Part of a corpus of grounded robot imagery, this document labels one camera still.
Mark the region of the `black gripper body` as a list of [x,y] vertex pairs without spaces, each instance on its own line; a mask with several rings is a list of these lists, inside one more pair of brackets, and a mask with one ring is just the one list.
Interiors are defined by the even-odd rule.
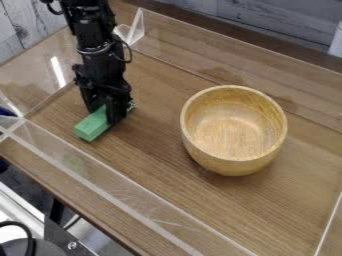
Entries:
[[124,41],[112,41],[86,46],[78,44],[78,53],[82,56],[83,63],[75,64],[75,84],[79,87],[99,87],[108,96],[126,96],[127,104],[131,100],[131,85],[124,78],[126,65],[132,58],[124,56]]

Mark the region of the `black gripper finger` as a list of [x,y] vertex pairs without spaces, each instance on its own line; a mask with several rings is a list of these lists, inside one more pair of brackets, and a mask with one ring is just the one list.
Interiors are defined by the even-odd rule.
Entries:
[[104,105],[104,93],[99,87],[80,88],[82,98],[90,113],[94,113]]
[[106,117],[110,126],[116,125],[127,116],[127,97],[108,96],[106,98]]

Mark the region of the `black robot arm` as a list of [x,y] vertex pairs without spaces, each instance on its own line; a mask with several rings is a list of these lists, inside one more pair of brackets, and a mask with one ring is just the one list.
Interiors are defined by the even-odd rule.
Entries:
[[104,108],[104,120],[116,125],[128,114],[132,87],[124,78],[128,47],[114,29],[118,25],[108,0],[40,0],[54,15],[63,15],[82,63],[72,65],[87,110]]

